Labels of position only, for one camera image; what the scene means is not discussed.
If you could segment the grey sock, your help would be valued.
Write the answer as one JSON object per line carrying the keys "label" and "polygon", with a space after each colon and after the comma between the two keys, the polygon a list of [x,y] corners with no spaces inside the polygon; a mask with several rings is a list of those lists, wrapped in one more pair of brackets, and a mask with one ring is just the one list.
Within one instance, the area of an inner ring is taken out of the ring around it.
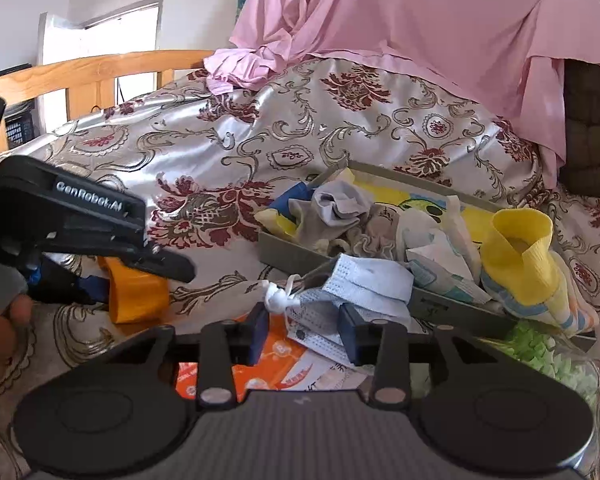
{"label": "grey sock", "polygon": [[330,242],[364,220],[373,204],[370,192],[341,180],[319,186],[310,200],[291,198],[289,211],[298,221],[294,240],[310,249]]}

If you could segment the grey tray with cartoon mat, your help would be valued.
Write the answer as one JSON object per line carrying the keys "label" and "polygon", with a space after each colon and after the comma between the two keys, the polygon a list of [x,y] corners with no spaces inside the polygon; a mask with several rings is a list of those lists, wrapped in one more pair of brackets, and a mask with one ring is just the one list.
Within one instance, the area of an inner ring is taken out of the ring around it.
{"label": "grey tray with cartoon mat", "polygon": [[[368,216],[357,226],[314,249],[298,245],[298,221],[288,200],[310,200],[332,181],[347,181],[373,195]],[[441,185],[362,162],[348,162],[300,182],[259,211],[263,262],[291,275],[306,275],[340,255],[392,260],[413,274],[411,316],[435,323],[492,326],[511,316],[481,284],[480,246],[494,214],[502,210],[484,200]]]}

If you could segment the wooden bed frame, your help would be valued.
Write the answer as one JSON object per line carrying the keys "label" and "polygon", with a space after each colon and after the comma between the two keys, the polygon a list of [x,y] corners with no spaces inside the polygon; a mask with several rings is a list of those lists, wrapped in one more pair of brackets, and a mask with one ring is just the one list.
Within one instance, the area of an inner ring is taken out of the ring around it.
{"label": "wooden bed frame", "polygon": [[202,65],[211,53],[207,50],[153,50],[127,54],[110,54],[75,58],[39,65],[0,76],[0,153],[8,150],[5,108],[62,90],[70,119],[79,118],[94,107],[112,107],[114,83],[123,76],[150,74],[157,76],[157,86],[174,79],[178,70],[192,70]]}

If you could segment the jar of green stars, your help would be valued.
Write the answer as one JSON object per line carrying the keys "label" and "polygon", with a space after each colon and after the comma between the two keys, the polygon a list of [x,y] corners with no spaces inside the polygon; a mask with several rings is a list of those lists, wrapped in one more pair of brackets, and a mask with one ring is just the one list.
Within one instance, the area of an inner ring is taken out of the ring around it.
{"label": "jar of green stars", "polygon": [[600,360],[588,356],[554,327],[526,320],[491,344],[575,391],[592,408],[600,430]]}

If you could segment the striped yellow cuff sock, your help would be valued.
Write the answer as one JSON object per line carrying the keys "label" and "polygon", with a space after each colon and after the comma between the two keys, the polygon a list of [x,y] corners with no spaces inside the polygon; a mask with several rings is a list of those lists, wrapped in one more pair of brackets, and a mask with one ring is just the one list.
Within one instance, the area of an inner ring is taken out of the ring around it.
{"label": "striped yellow cuff sock", "polygon": [[572,337],[600,322],[564,258],[552,249],[553,222],[531,208],[493,215],[480,246],[481,284],[504,309]]}

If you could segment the pink draped sheet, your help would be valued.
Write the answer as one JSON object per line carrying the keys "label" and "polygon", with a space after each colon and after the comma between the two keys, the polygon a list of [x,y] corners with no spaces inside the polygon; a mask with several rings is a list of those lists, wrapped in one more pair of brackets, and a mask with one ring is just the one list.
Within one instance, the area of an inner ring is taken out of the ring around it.
{"label": "pink draped sheet", "polygon": [[246,0],[209,89],[259,89],[295,62],[343,58],[427,79],[539,145],[543,179],[567,159],[565,64],[600,66],[600,0]]}

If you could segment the orange cloth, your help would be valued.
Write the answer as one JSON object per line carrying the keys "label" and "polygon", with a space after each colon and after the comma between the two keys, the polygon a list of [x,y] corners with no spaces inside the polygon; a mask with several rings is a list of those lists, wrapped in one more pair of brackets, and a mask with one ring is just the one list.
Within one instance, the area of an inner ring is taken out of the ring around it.
{"label": "orange cloth", "polygon": [[119,258],[97,261],[109,278],[109,316],[114,324],[154,322],[166,316],[170,307],[166,278],[129,268]]}

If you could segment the olive quilted jacket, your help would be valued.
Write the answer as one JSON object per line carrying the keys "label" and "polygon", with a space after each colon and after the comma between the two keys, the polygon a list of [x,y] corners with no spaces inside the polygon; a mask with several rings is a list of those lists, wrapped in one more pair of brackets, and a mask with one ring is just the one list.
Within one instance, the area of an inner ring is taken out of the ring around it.
{"label": "olive quilted jacket", "polygon": [[567,160],[559,181],[572,194],[600,197],[600,66],[565,62]]}

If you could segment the orange white packet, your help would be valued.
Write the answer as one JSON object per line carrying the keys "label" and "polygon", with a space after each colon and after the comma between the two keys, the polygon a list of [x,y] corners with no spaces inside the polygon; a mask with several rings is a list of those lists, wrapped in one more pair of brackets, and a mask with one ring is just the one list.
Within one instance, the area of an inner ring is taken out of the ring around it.
{"label": "orange white packet", "polygon": [[367,378],[287,338],[280,315],[270,317],[260,361],[253,366],[234,365],[232,371],[239,401],[248,390],[356,389]]}

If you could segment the floral satin bed cover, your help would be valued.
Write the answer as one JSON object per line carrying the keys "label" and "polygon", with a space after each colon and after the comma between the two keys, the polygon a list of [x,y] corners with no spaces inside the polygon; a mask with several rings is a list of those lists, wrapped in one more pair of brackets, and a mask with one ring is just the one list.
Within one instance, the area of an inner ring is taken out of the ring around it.
{"label": "floral satin bed cover", "polygon": [[[170,315],[177,328],[196,330],[222,314],[242,313],[256,294],[260,226],[254,215],[300,180],[340,162],[366,162],[440,184],[498,206],[539,205],[552,217],[561,252],[585,299],[600,308],[600,199],[550,191],[543,177],[544,148],[522,140],[504,119],[478,103],[453,96],[413,76],[348,61],[317,60],[290,68],[258,92],[212,96],[203,70],[168,84],[140,101],[70,122],[32,155],[148,201],[148,235],[192,258],[198,278],[177,292]],[[118,340],[102,312],[40,307],[14,364],[0,382],[0,479],[22,479],[29,465],[9,442],[7,419],[30,388],[99,356]],[[600,356],[600,339],[592,350]],[[375,434],[340,439],[309,413],[265,437],[257,429],[232,430],[220,443],[258,454],[239,472],[259,478],[322,472],[382,474],[389,448],[400,446],[406,466],[390,466],[389,479],[441,478],[421,464],[408,444],[371,444]],[[600,479],[600,462],[591,478]]]}

